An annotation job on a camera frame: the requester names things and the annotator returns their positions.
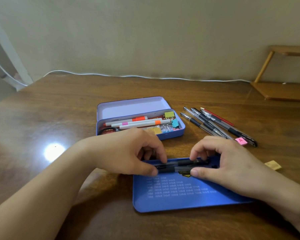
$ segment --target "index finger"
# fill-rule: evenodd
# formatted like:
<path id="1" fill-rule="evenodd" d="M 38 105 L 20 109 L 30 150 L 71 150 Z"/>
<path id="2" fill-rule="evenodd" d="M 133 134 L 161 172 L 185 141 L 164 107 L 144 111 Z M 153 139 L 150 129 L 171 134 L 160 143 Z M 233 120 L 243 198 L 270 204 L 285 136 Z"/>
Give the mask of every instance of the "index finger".
<path id="1" fill-rule="evenodd" d="M 164 149 L 164 145 L 159 140 L 159 138 L 155 134 L 149 134 L 146 131 L 144 131 L 144 136 L 142 137 L 143 143 L 142 147 L 151 147 L 155 150 L 157 158 L 162 163 L 167 163 L 167 154 L 166 150 Z"/>
<path id="2" fill-rule="evenodd" d="M 222 153 L 227 146 L 229 140 L 224 138 L 204 138 L 193 146 L 190 152 L 190 160 L 195 160 L 199 154 L 206 150 L 214 150 L 217 153 Z"/>

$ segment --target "wooden base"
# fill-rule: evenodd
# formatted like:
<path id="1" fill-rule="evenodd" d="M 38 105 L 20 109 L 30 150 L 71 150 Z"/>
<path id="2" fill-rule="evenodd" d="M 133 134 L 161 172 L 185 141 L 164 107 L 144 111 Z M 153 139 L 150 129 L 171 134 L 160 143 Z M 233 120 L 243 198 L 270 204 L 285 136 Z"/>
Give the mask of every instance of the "wooden base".
<path id="1" fill-rule="evenodd" d="M 300 101 L 300 83 L 251 82 L 266 99 Z"/>

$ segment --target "glossy table surface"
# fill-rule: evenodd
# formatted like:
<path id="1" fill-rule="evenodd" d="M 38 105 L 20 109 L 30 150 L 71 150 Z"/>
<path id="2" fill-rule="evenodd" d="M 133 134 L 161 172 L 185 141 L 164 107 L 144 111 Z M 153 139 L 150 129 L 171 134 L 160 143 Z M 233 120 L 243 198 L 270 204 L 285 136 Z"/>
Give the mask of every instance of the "glossy table surface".
<path id="1" fill-rule="evenodd" d="M 300 183 L 300 102 L 265 100 L 248 83 L 49 75 L 0 102 L 0 203 L 46 168 L 63 149 L 94 136 L 101 102 L 162 96 L 177 112 L 204 107 L 252 136 L 247 148 L 275 160 Z M 163 141 L 168 158 L 188 157 L 206 134 L 189 121 Z M 300 239 L 262 202 L 141 214 L 132 176 L 95 170 L 57 239 Z"/>

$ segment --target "person's left hand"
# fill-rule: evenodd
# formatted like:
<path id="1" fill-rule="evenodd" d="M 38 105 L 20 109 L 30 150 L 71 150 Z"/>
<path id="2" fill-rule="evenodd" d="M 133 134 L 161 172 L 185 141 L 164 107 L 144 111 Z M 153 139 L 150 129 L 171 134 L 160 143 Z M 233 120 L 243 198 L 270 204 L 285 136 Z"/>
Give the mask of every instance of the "person's left hand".
<path id="1" fill-rule="evenodd" d="M 138 128 L 89 137 L 74 146 L 84 152 L 84 157 L 94 167 L 112 173 L 156 176 L 158 170 L 153 165 L 140 161 L 143 154 L 144 159 L 149 160 L 154 151 L 157 159 L 167 163 L 159 138 Z"/>

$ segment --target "white marker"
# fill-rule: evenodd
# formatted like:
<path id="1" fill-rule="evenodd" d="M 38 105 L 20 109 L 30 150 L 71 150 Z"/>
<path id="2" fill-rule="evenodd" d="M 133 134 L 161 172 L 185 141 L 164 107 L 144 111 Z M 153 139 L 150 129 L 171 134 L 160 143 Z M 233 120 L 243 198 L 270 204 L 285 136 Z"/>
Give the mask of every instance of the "white marker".
<path id="1" fill-rule="evenodd" d="M 122 122 L 132 122 L 132 121 L 142 121 L 142 120 L 147 120 L 148 117 L 147 116 L 140 116 L 140 117 L 136 117 L 136 118 L 133 118 L 133 119 L 127 119 L 127 120 L 118 120 L 118 121 L 112 121 L 112 122 L 107 122 L 107 123 L 104 123 L 103 125 L 104 126 L 110 126 L 112 124 L 119 124 L 119 123 L 122 123 Z"/>
<path id="2" fill-rule="evenodd" d="M 155 121 L 144 121 L 140 122 L 139 124 L 128 124 L 128 125 L 121 125 L 119 128 L 121 130 L 125 129 L 130 129 L 134 127 L 144 127 L 144 126 L 149 126 L 149 125 L 161 125 L 161 124 L 166 124 L 166 123 L 171 123 L 171 120 L 155 120 Z"/>
<path id="3" fill-rule="evenodd" d="M 112 124 L 111 127 L 119 128 L 121 125 L 134 125 L 134 124 L 140 124 L 140 123 L 149 122 L 149 121 L 156 121 L 156 120 L 162 120 L 162 118 L 156 118 L 156 119 L 150 119 L 150 120 L 144 120 L 144 121 L 123 122 L 123 123 L 120 123 L 120 124 Z"/>

